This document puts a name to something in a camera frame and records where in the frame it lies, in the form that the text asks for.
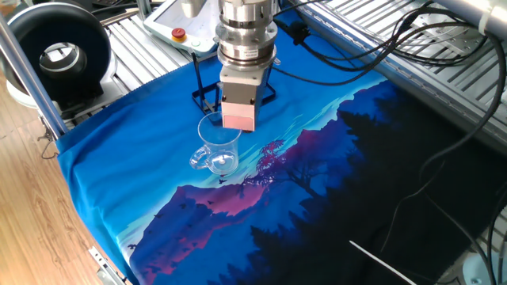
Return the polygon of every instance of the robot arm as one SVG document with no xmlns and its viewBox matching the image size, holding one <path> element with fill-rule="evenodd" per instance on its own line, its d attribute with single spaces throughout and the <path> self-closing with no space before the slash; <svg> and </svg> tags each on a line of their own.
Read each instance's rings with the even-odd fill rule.
<svg viewBox="0 0 507 285">
<path fill-rule="evenodd" d="M 273 0 L 218 0 L 223 126 L 254 131 L 266 86 L 267 69 L 276 58 L 277 27 Z M 186 17 L 199 14 L 205 0 L 182 0 Z"/>
</svg>

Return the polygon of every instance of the white tablet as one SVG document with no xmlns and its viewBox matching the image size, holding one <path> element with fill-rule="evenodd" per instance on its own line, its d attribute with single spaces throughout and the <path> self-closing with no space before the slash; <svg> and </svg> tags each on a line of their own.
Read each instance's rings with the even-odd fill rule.
<svg viewBox="0 0 507 285">
<path fill-rule="evenodd" d="M 144 27 L 176 48 L 203 56 L 216 48 L 213 38 L 219 21 L 216 0 L 207 0 L 194 18 L 183 14 L 181 0 L 167 0 L 144 21 Z"/>
</svg>

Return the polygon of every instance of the silver cylinder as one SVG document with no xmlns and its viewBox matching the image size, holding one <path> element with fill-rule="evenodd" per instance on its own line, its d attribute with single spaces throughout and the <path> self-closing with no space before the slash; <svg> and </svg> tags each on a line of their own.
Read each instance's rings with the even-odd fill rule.
<svg viewBox="0 0 507 285">
<path fill-rule="evenodd" d="M 254 29 L 265 27 L 273 20 L 273 5 L 263 1 L 242 6 L 234 6 L 227 1 L 219 2 L 220 20 L 232 28 Z"/>
<path fill-rule="evenodd" d="M 239 4 L 219 0 L 219 60 L 236 70 L 266 68 L 276 56 L 278 29 L 273 23 L 273 2 Z"/>
<path fill-rule="evenodd" d="M 494 0 L 435 0 L 473 25 L 479 25 L 485 13 L 489 14 L 485 30 L 507 40 L 507 2 Z"/>
</svg>

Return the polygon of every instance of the white cable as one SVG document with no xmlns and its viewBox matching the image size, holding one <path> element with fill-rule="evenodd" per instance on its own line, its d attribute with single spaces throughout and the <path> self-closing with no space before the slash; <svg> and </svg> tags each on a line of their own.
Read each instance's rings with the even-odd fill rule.
<svg viewBox="0 0 507 285">
<path fill-rule="evenodd" d="M 384 266 L 385 268 L 389 269 L 391 272 L 393 272 L 394 274 L 396 274 L 397 276 L 401 277 L 403 280 L 405 280 L 408 284 L 410 285 L 417 285 L 414 281 L 410 280 L 408 277 L 406 277 L 405 275 L 403 275 L 401 272 L 399 272 L 398 270 L 392 268 L 389 264 L 381 261 L 381 259 L 379 259 L 377 256 L 374 256 L 373 254 L 369 253 L 366 249 L 363 249 L 362 247 L 360 247 L 357 243 L 355 243 L 354 241 L 349 241 L 352 245 L 354 245 L 355 247 L 357 247 L 360 251 L 362 251 L 364 254 L 366 254 L 367 256 L 371 257 L 374 261 L 380 263 L 382 266 Z"/>
</svg>

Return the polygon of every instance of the metal rail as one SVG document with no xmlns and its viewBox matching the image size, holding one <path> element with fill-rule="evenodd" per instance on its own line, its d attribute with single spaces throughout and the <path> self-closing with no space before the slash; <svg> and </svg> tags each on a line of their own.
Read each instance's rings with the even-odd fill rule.
<svg viewBox="0 0 507 285">
<path fill-rule="evenodd" d="M 32 65 L 26 58 L 25 53 L 2 15 L 0 15 L 0 49 L 2 49 L 2 53 L 14 69 L 14 72 L 16 72 L 26 91 L 36 102 L 37 107 L 46 118 L 48 126 L 55 134 L 55 137 L 58 139 L 68 132 L 46 89 L 42 86 L 40 79 L 37 77 Z"/>
</svg>

